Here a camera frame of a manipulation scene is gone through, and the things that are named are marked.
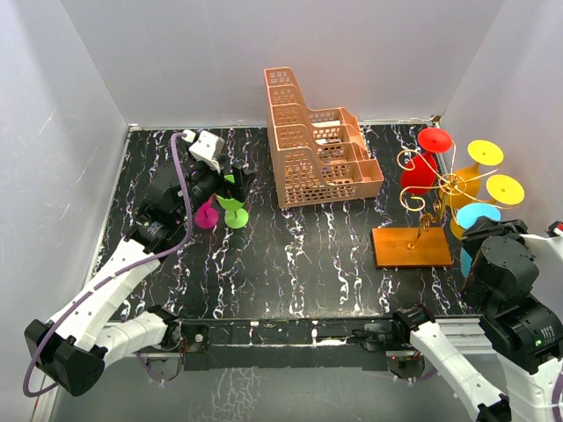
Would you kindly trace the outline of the blue plastic wine glass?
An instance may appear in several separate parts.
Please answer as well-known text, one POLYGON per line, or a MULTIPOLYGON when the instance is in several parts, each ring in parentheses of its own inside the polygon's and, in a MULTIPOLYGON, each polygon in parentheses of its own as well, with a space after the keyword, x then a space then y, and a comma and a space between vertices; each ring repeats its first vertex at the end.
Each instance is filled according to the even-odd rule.
MULTIPOLYGON (((468 204, 459 209, 457 213, 457 222, 465 231, 469 229, 479 217, 485 216, 498 222, 501 219, 501 211, 492 204, 475 202, 468 204)), ((464 247, 460 250, 460 270, 464 278, 469 274, 472 264, 472 257, 464 247)))

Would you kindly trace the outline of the green plastic wine glass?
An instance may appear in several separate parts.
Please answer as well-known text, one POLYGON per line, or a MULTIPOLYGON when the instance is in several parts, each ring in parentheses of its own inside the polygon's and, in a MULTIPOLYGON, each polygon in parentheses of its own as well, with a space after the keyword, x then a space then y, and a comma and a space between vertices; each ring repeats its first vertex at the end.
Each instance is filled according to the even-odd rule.
POLYGON ((217 195, 219 205, 225 211, 224 222, 231 229, 241 229, 249 221, 248 212, 243 208, 244 203, 232 198, 217 195))

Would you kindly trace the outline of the magenta plastic wine glass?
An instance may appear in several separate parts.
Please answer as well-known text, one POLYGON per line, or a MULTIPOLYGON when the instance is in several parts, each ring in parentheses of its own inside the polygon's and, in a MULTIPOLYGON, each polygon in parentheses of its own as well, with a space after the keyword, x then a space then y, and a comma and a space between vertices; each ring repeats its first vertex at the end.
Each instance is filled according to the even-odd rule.
POLYGON ((196 212, 194 222, 201 229, 214 228, 219 220, 218 211, 213 208, 214 197, 211 196, 196 212))

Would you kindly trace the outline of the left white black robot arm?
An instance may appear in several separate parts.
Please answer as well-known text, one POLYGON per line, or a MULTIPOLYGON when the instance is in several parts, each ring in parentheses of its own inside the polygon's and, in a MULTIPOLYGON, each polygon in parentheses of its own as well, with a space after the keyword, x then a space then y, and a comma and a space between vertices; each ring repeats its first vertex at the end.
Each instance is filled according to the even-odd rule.
POLYGON ((142 280, 187 243, 195 212, 215 195, 245 201, 254 178, 240 162, 213 168, 190 158, 187 166, 161 165, 106 264, 47 322, 34 319, 27 325, 29 369, 39 369, 56 387, 79 397, 115 361, 144 347, 176 348, 182 337, 179 319, 159 305, 113 328, 106 323, 142 280))

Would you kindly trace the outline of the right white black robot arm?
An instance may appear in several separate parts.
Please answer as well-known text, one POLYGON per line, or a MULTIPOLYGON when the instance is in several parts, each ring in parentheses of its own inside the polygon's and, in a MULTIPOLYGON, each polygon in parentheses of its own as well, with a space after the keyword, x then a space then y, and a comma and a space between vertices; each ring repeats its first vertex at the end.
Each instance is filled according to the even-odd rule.
POLYGON ((562 322, 533 294, 538 262, 562 262, 562 224, 547 237, 530 235, 521 220, 477 218, 462 244, 472 264, 462 288, 479 313, 479 326, 496 351, 507 391, 493 386, 452 345, 421 305, 392 316, 392 338, 435 367, 475 421, 562 419, 562 322))

